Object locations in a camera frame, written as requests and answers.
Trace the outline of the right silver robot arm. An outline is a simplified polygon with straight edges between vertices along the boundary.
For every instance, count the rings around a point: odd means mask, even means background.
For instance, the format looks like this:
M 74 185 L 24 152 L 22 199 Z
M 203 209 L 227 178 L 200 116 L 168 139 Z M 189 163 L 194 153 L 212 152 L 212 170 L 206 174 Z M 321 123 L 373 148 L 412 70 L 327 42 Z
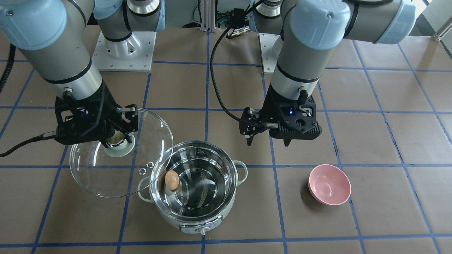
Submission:
M 120 106 L 100 71 L 149 71 L 163 0 L 2 0 L 1 30 L 56 94 L 55 131 L 25 143 L 134 144 L 138 107 Z

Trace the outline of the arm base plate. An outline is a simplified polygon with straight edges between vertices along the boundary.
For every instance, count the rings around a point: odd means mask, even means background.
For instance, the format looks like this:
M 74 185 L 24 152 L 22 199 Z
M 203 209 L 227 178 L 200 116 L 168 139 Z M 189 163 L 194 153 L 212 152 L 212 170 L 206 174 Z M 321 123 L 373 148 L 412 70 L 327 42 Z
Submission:
M 150 72 L 156 32 L 133 32 L 121 42 L 112 42 L 101 32 L 92 55 L 99 71 Z
M 282 44 L 280 35 L 259 33 L 263 74 L 273 74 Z

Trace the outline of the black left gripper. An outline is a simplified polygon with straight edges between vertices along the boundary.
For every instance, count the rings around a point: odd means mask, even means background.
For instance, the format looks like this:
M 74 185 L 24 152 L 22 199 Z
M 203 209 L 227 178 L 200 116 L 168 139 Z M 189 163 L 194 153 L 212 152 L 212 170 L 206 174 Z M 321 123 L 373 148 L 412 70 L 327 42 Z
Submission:
M 292 140 L 313 140 L 322 133 L 316 118 L 315 101 L 303 86 L 296 90 L 292 100 L 270 85 L 260 110 L 260 121 L 277 125 L 269 128 L 269 133 L 273 138 L 283 139 L 285 147 L 289 147 Z M 253 138 L 253 134 L 246 135 L 248 146 L 252 145 Z

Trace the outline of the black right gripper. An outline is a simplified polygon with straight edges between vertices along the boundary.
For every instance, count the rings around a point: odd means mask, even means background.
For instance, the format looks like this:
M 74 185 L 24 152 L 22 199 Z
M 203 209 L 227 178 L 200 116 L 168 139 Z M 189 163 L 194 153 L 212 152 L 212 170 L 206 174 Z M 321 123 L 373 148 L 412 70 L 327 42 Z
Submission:
M 54 139 L 70 146 L 98 140 L 104 148 L 111 148 L 115 129 L 108 120 L 119 105 L 103 81 L 97 91 L 86 99 L 76 100 L 71 92 L 55 99 L 55 116 L 58 122 Z M 135 143 L 135 132 L 124 134 L 128 144 Z

